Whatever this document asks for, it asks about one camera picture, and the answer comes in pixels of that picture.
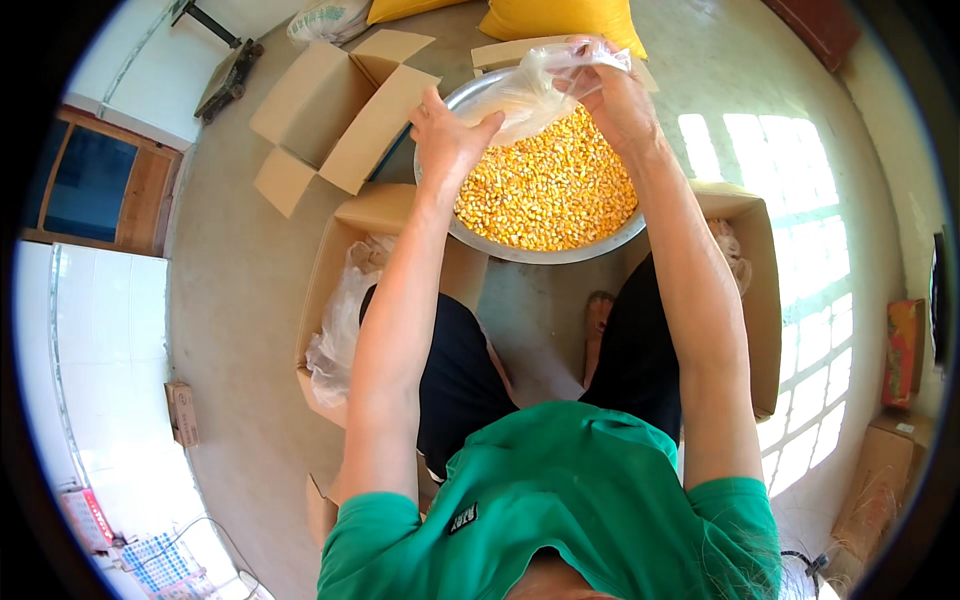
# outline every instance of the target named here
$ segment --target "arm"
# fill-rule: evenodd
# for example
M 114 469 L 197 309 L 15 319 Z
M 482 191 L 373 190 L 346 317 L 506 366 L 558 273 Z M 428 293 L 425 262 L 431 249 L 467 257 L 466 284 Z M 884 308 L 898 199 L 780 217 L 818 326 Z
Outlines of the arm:
M 639 79 L 608 66 L 586 75 L 593 78 L 587 89 L 603 87 L 581 102 L 630 173 L 657 261 L 663 312 L 680 363 L 684 486 L 736 476 L 762 481 L 747 331 L 730 268 Z
M 420 377 L 433 340 L 446 230 L 460 186 L 503 114 L 464 126 L 429 88 L 410 115 L 423 179 L 357 337 L 347 408 L 345 498 L 396 492 L 417 502 Z

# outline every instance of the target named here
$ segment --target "hand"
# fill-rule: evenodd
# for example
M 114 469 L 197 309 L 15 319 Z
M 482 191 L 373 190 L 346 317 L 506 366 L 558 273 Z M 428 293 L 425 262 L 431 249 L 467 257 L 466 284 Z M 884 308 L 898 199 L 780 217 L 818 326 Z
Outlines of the hand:
M 410 111 L 414 128 L 410 137 L 418 144 L 423 169 L 421 184 L 452 190 L 451 201 L 473 167 L 477 166 L 493 135 L 503 125 L 502 110 L 487 115 L 474 127 L 467 127 L 446 107 L 436 87 L 423 92 L 423 103 Z
M 576 52 L 580 55 L 600 46 L 611 53 L 620 51 L 616 44 L 602 37 L 574 36 L 567 42 L 579 44 Z M 567 91 L 569 81 L 558 79 L 554 86 Z M 654 103 L 633 69 L 627 73 L 606 64 L 584 67 L 576 87 L 594 90 L 580 98 L 580 104 L 589 111 L 600 133 L 621 157 L 642 156 L 662 137 Z

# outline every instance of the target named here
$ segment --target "concrete floor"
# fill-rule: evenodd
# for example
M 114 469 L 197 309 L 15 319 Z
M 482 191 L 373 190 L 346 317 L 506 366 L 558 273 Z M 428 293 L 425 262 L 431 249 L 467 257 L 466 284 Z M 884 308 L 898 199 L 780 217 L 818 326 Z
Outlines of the concrete floor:
M 778 413 L 761 429 L 783 547 L 816 555 L 830 546 L 827 533 L 875 410 L 885 305 L 902 294 L 893 212 L 874 147 L 845 88 L 758 0 L 631 4 L 662 90 L 655 96 L 660 120 L 691 177 L 678 125 L 683 114 L 703 116 L 721 176 L 740 184 L 756 177 L 749 153 L 734 148 L 725 114 L 806 119 L 823 143 L 839 204 L 771 209 L 789 367 Z M 484 2 L 468 2 L 388 25 L 437 38 L 412 66 L 443 75 L 443 95 L 472 77 L 469 48 L 493 42 L 476 30 L 485 10 Z M 288 220 L 253 189 L 271 147 L 247 123 L 299 52 L 282 30 L 264 45 L 247 95 L 204 129 L 182 189 L 171 343 L 176 374 L 194 390 L 203 443 L 189 454 L 208 510 L 274 596 L 312 598 L 320 549 L 305 527 L 303 481 L 310 472 L 329 483 L 343 432 L 304 403 L 294 348 L 324 224 L 347 195 L 315 178 Z M 412 181 L 412 150 L 404 142 L 381 179 Z M 786 178 L 782 165 L 778 173 Z M 789 198 L 796 182 L 781 183 Z M 849 269 L 841 265 L 832 281 L 813 280 L 823 265 L 845 260 Z M 617 252 L 562 267 L 491 261 L 478 313 L 523 403 L 579 394 L 585 298 L 594 289 L 615 291 L 625 275 Z M 839 342 L 832 344 L 830 332 L 842 326 L 829 308 L 848 293 L 852 332 L 833 333 Z

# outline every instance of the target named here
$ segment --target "wooden door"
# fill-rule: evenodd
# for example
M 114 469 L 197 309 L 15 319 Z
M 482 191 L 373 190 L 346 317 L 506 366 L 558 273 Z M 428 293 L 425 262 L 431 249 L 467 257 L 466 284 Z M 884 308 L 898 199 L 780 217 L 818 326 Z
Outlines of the wooden door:
M 179 152 L 75 110 L 51 125 L 21 237 L 161 256 Z

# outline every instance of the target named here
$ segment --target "white tiled wall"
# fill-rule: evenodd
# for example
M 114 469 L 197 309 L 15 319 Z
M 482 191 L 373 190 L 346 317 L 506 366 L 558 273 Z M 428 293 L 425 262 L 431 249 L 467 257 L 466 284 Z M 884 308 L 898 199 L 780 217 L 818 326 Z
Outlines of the white tiled wall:
M 110 528 L 141 539 L 182 531 L 205 515 L 205 508 L 187 456 L 173 439 L 163 393 L 163 383 L 170 380 L 168 261 L 78 246 L 24 248 L 15 287 L 32 292 L 29 301 L 19 303 L 32 333 L 29 340 L 35 342 L 28 367 L 35 375 L 34 388 L 47 392 L 35 394 L 37 400 L 53 416 L 37 420 L 35 430 L 52 440 L 59 436 L 63 448 L 57 449 L 64 454 L 64 431 L 55 418 L 59 365 L 70 432 Z M 52 264 L 58 269 L 51 281 Z M 51 291 L 57 307 L 55 342 L 50 336 Z M 26 349 L 18 340 L 18 351 L 21 347 Z M 60 462 L 66 471 L 70 464 Z M 198 522 L 182 539 L 221 597 L 248 596 L 208 521 Z M 125 599 L 146 597 L 135 583 L 130 585 L 131 575 L 111 568 L 106 574 Z
M 178 446 L 163 382 L 167 261 L 60 247 L 57 347 L 63 398 L 87 474 Z

